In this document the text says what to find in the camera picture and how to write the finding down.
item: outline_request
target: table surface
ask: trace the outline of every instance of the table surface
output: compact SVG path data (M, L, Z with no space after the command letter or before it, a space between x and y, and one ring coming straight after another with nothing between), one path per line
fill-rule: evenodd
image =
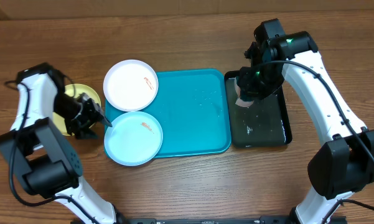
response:
M0 134L14 122L18 103L17 92L2 83L20 70L49 62L104 99L106 72L129 58L156 71L217 68L225 73L248 66L243 52L254 29L275 17L287 33L306 30L313 36L345 101L374 129L374 11L332 11L0 21ZM68 139L90 185L129 218L287 215L311 186L307 164L320 145L310 117L287 83L284 94L293 135L285 147L231 147L218 155L122 167L103 152L102 125L93 127L99 140ZM41 200L17 188L24 198ZM352 198L374 205L374 184ZM346 215L349 223L374 223L374 212L355 205L337 214ZM57 203L28 208L16 202L0 155L0 223L68 223L73 218Z

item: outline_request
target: white arm segment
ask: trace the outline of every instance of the white arm segment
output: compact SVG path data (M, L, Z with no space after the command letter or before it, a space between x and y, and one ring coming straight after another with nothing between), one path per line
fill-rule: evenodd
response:
M77 188L68 188L55 196L69 196L73 198L84 210L91 215L100 224L114 224L116 223L116 213L113 205L103 200L94 189L87 183L83 176L79 177L79 186ZM59 202L69 208L77 217L84 223L89 224L89 220L72 202L66 199L57 199Z
M34 124L38 119L48 117L52 120L54 99L55 96L57 96L58 90L49 75L46 73L32 75L24 78L22 83L30 89L29 109L27 112L28 119L26 120L25 128ZM18 113L14 124L11 126L11 130L19 129L19 126L22 123L27 100L26 88L21 84L18 84L17 87L19 90Z
M292 61L301 63L321 74L336 96L352 128L356 133L362 132L361 128L366 127L365 124L352 112L336 89L336 86L325 70L320 53L312 51L299 53L295 55ZM346 125L342 124L342 118L339 116L334 102L317 78L314 78L312 74L304 69L290 64L284 65L282 75L295 89L303 105L306 107L316 127L321 146L325 142L333 140L332 136L335 134L340 134L342 137L352 135ZM336 196L334 199L327 200L311 187L304 201L296 207L296 215L301 224L320 224L337 200L349 198L351 195L353 195L353 192L346 192Z

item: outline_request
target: brown tabletop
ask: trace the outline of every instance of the brown tabletop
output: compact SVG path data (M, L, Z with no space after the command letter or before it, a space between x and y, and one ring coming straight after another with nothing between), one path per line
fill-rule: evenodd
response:
M374 129L374 11L257 13L210 16L110 17L47 21L0 21L0 134L17 111L18 94L2 83L20 70L49 62L76 83L94 88L115 63L135 58L156 71L248 66L243 52L260 22L279 18L287 33L308 31L326 69L353 112ZM319 150L314 125L301 101L284 84L293 141L285 147L235 149L212 156L157 159L122 167L103 152L99 140L68 138L83 162L90 185L127 217L248 218L287 215L311 184L307 164ZM8 187L0 155L0 223L68 223L63 205L28 208ZM29 201L39 196L21 196ZM374 205L374 184L353 197ZM374 212L347 205L337 210L350 223L374 223Z

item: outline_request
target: cable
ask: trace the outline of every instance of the cable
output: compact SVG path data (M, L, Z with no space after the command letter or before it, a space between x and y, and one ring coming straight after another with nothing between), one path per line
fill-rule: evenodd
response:
M321 84L323 84L323 86L327 90L329 96L331 97L332 101L334 102L334 104L336 106L336 109L339 112L340 116L342 117L342 120L343 120L344 124L346 125L347 129L352 133L353 137L358 141L359 145L364 149L367 156L370 158L370 160L374 164L374 157L373 157L372 153L369 151L369 149L367 148L365 143L360 139L358 134L352 128L350 122L348 121L348 119L344 115L343 110L342 110L341 106L339 105L339 102L336 99L336 96L334 95L334 93L330 89L328 83L321 77L321 75L319 73L316 73L313 69L311 69L311 68L309 68L305 65L302 65L300 63L293 62L293 61L288 61L288 60L275 60L275 61L270 61L270 62L264 62L264 63L258 64L258 65L255 65L254 67L252 67L252 69L260 68L262 66L269 65L269 64L280 64L280 63L281 64L286 64L287 63L287 64L291 64L291 65L295 65L297 67L303 68L304 70L307 70L309 73L313 74L313 76L318 78L318 80L321 82ZM355 201L355 200L342 199L342 200L338 200L335 203L335 205L329 210L329 212L326 214L326 216L322 219L322 224L325 224L327 222L327 219L336 211L336 209L339 207L339 205L343 205L343 203L354 203L355 205L359 205L361 207L364 207L364 208L367 208L367 209L370 209L370 210L374 211L374 207L371 206L371 205L367 205L367 204L364 204L362 202L358 202L358 201Z
M67 76L67 75L65 75L65 74L63 74L63 76L67 79L67 80L69 80L69 82L70 82L70 84L72 84L72 86L73 86L73 96L72 96L72 98L74 98L75 96L76 96L76 87L75 87L75 82L69 77L69 76Z
M15 89L15 88L8 85L10 83L16 83L16 82L15 81L7 81L7 82L4 83L4 85L6 85L8 88ZM19 137L21 135L22 129L24 128L26 120L27 120L27 114L28 114L29 105L30 105L30 89L27 87L27 85L25 85L22 82L20 82L19 84L25 87L26 93L27 93L27 99L26 99L25 112L22 115L22 122L21 122L21 125L19 126L18 132L15 135L14 144L12 145L12 149L11 149L11 152L10 152L10 158L9 158L9 162L8 162L8 164L9 164L9 170L8 170L9 185L10 185L10 189L11 189L11 192L12 192L13 196L18 200L18 202L20 202L21 204L26 205L28 207L37 207L37 206L40 206L40 205L45 205L46 203L50 203L50 202L52 202L54 200L57 200L57 199L66 199L66 200L68 200L68 202L72 202L88 219L90 219L92 221L92 223L98 224L98 222L95 220L95 218L93 218L91 215L89 215L86 212L86 210L84 210L84 208L82 206L80 206L71 197L64 196L64 195L59 195L59 196L53 196L52 198L43 200L41 202L30 203L30 202L25 201L24 199L22 199L18 195L18 193L15 189L14 178L13 178L13 176L14 176L15 153L16 153L16 147L17 147L18 142L19 142Z

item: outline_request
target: teal placemat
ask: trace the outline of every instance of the teal placemat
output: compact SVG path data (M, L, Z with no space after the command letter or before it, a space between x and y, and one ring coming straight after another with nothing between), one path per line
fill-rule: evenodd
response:
M223 75L216 69L200 69L157 72L157 77L157 96L142 110L163 129L155 158L225 152L231 145L231 130ZM105 100L109 121L123 113Z

